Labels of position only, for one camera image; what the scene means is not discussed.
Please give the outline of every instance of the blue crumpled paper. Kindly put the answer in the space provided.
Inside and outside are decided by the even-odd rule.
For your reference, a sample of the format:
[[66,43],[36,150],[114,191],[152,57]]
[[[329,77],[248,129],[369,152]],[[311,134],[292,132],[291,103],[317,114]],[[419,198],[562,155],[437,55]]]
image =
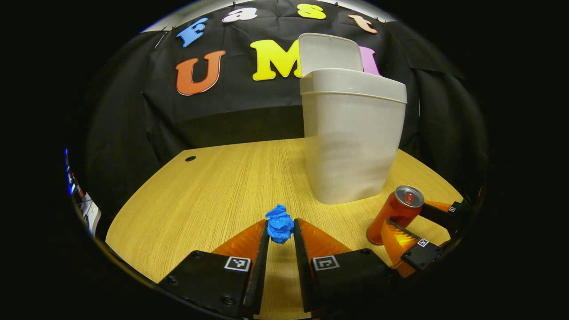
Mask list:
[[277,204],[273,210],[267,212],[265,218],[269,218],[267,233],[273,242],[283,244],[290,239],[294,231],[294,222],[290,219],[290,215],[286,214],[285,206]]

